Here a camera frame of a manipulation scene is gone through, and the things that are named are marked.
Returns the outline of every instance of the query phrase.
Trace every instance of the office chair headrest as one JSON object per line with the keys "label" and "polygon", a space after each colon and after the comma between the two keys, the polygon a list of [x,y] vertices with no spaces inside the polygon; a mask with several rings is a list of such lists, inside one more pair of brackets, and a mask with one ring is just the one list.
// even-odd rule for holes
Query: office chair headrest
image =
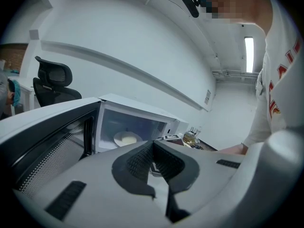
{"label": "office chair headrest", "polygon": [[69,86],[73,80],[71,69],[62,63],[46,61],[36,56],[40,63],[38,77],[45,86]]}

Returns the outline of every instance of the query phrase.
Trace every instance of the white wall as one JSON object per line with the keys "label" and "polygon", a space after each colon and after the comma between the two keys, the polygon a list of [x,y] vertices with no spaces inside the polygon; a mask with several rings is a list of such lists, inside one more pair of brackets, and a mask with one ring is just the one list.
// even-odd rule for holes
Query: white wall
{"label": "white wall", "polygon": [[256,105],[253,86],[217,83],[212,110],[199,138],[218,150],[242,143],[250,131]]}
{"label": "white wall", "polygon": [[[193,42],[157,11],[131,0],[69,0],[34,56],[68,65],[83,97],[114,93],[200,126],[215,93],[211,70]],[[38,62],[28,65],[36,77]]]}
{"label": "white wall", "polygon": [[29,30],[40,13],[47,8],[41,1],[26,1],[16,12],[0,40],[1,44],[29,43]]}

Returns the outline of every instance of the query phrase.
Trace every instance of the black office chair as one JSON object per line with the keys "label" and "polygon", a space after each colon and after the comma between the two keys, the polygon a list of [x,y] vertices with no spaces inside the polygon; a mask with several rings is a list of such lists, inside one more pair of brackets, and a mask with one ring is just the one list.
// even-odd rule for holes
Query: black office chair
{"label": "black office chair", "polygon": [[73,80],[71,69],[64,64],[35,57],[40,63],[38,77],[33,78],[36,97],[41,107],[81,99],[81,94],[65,88]]}

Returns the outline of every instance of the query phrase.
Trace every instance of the white ceiling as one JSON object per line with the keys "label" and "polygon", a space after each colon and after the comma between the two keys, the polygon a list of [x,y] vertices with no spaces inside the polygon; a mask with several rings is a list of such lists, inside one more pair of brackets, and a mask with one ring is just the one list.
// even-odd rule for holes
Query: white ceiling
{"label": "white ceiling", "polygon": [[[143,4],[147,0],[136,0]],[[193,18],[182,0],[150,0],[147,6],[171,19],[194,42],[213,71],[246,71],[244,37],[255,42],[254,72],[259,72],[265,54],[265,35],[255,25],[228,24],[200,13]]]}

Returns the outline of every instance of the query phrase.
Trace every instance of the white shirt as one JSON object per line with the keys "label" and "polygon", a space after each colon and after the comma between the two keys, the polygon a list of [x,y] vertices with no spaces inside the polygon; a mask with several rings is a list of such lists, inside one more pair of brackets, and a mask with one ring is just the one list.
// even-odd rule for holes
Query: white shirt
{"label": "white shirt", "polygon": [[302,46],[301,37],[286,10],[277,0],[271,0],[271,3],[273,21],[266,37],[263,69],[257,81],[256,114],[249,135],[243,142],[248,147],[264,142],[272,133],[286,128],[271,91],[299,56]]}

